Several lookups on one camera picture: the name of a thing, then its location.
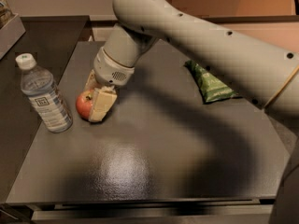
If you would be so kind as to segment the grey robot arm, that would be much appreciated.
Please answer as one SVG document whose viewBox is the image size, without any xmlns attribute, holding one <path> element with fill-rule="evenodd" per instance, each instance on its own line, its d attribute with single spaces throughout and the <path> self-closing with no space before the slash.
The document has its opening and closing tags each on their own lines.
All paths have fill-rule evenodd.
<svg viewBox="0 0 299 224">
<path fill-rule="evenodd" d="M 119 22 L 94 58 L 93 85 L 124 86 L 137 60 L 162 39 L 298 132 L 297 53 L 188 15 L 165 0 L 113 0 L 113 10 Z"/>
</svg>

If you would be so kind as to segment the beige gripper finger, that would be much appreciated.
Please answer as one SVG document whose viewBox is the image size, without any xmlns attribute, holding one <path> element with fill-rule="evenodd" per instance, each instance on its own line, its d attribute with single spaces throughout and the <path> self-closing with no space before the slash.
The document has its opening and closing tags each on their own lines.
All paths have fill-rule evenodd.
<svg viewBox="0 0 299 224">
<path fill-rule="evenodd" d="M 95 88 L 93 90 L 93 106 L 89 115 L 89 122 L 100 122 L 104 119 L 108 111 L 114 105 L 118 95 L 116 91 L 109 87 Z"/>
<path fill-rule="evenodd" d="M 85 91 L 92 90 L 94 88 L 97 88 L 98 86 L 99 86 L 99 83 L 96 80 L 95 72 L 93 70 L 91 70 L 91 72 L 87 78 L 87 81 L 85 83 L 84 90 Z"/>
</svg>

